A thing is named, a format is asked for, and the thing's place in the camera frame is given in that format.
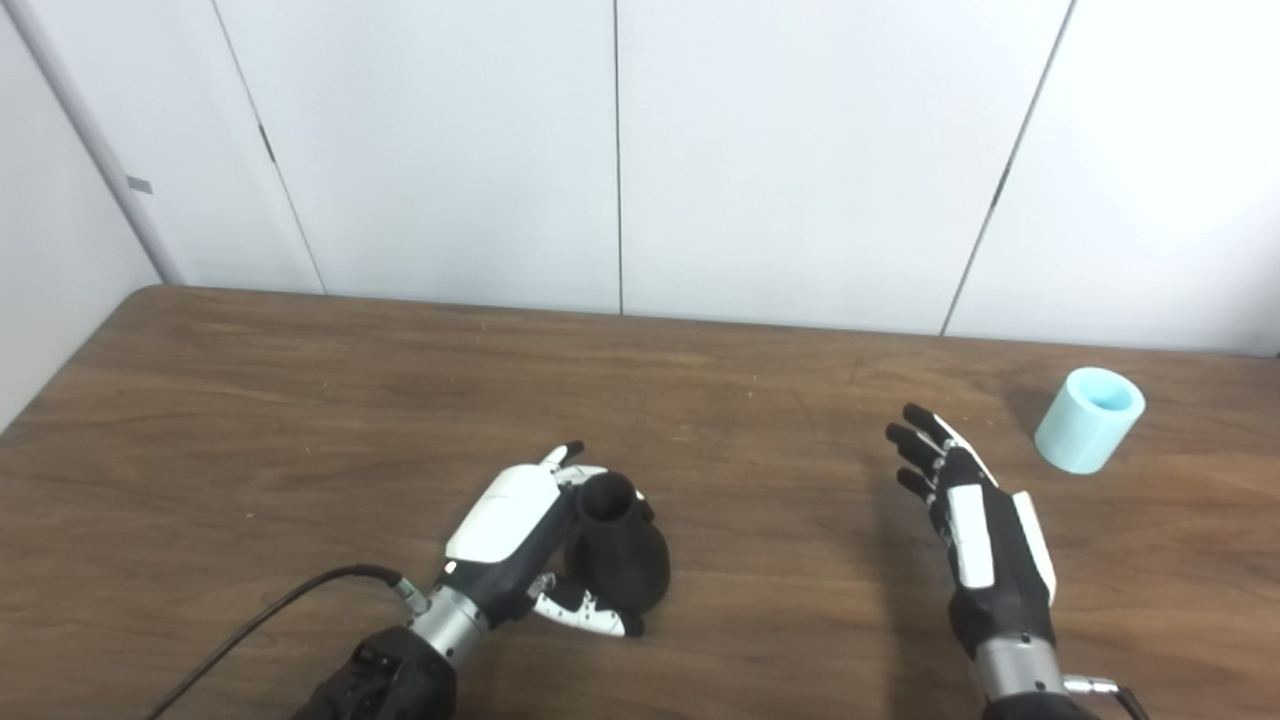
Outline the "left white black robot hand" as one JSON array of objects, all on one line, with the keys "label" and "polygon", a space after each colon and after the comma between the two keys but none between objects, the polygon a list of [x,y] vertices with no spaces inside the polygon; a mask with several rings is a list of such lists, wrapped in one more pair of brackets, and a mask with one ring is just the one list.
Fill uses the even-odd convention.
[{"label": "left white black robot hand", "polygon": [[460,646],[447,644],[444,634],[477,639],[530,612],[600,635],[643,635],[639,615],[547,568],[580,523],[581,489],[607,474],[571,461],[582,448],[575,441],[538,462],[506,468],[475,501],[445,542],[431,607],[413,621],[434,647],[458,657]]}]

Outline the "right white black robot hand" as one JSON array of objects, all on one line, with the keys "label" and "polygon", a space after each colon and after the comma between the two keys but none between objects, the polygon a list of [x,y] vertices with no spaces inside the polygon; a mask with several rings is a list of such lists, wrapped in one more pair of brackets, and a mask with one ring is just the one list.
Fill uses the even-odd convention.
[{"label": "right white black robot hand", "polygon": [[884,434],[904,461],[899,484],[925,505],[946,548],[948,621],[966,655],[1006,635],[1056,644],[1057,578],[1029,493],[1004,489],[972,443],[918,404]]}]

